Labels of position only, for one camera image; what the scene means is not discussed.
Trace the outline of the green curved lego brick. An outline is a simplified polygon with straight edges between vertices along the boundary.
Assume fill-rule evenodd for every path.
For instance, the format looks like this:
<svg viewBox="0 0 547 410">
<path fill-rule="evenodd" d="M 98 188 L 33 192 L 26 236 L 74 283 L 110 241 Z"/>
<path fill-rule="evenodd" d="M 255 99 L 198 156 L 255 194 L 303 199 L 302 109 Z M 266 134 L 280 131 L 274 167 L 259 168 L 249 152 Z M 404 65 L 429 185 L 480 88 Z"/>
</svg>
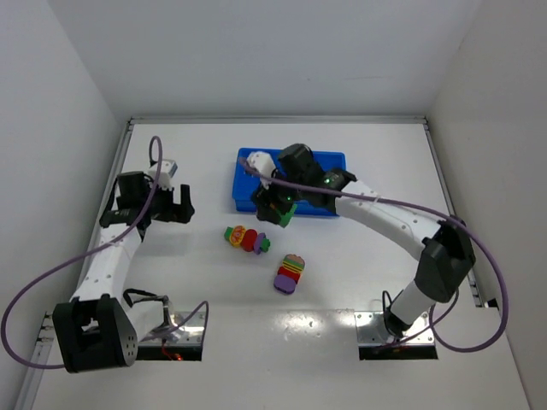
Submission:
<svg viewBox="0 0 547 410">
<path fill-rule="evenodd" d="M 293 218 L 296 210 L 297 210 L 296 203 L 293 203 L 285 212 L 282 212 L 280 209 L 277 209 L 276 213 L 279 216 L 279 221 L 277 225 L 281 226 L 282 228 L 286 228 L 291 222 L 291 219 Z"/>
</svg>

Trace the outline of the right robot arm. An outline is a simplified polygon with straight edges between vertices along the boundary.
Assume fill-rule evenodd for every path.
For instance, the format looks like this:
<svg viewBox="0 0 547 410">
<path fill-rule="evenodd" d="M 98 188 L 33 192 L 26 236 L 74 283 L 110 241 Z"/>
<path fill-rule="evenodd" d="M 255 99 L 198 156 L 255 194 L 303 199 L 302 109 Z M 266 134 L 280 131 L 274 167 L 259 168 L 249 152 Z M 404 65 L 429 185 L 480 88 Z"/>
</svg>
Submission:
<svg viewBox="0 0 547 410">
<path fill-rule="evenodd" d="M 432 220 L 384 203 L 353 173 L 340 167 L 324 169 L 305 144 L 283 149 L 276 159 L 254 151 L 243 164 L 261 176 L 251 196 L 259 220 L 285 227 L 297 202 L 305 201 L 372 229 L 418 262 L 415 277 L 383 309 L 385 331 L 392 338 L 402 338 L 436 303 L 448 302 L 476 261 L 461 221 Z"/>
</svg>

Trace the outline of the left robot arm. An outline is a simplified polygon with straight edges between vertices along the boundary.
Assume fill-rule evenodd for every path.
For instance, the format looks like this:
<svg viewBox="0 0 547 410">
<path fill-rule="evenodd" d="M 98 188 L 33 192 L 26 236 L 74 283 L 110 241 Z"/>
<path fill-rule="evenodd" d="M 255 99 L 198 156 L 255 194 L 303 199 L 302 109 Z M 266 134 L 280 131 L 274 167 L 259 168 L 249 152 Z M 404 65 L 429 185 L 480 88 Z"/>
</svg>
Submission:
<svg viewBox="0 0 547 410">
<path fill-rule="evenodd" d="M 164 160 L 115 179 L 99 219 L 99 250 L 71 300 L 52 314 L 68 372 L 131 366 L 140 342 L 165 339 L 175 330 L 168 296 L 128 289 L 125 282 L 152 222 L 187 224 L 194 214 L 188 185 L 174 200 L 176 168 Z"/>
</svg>

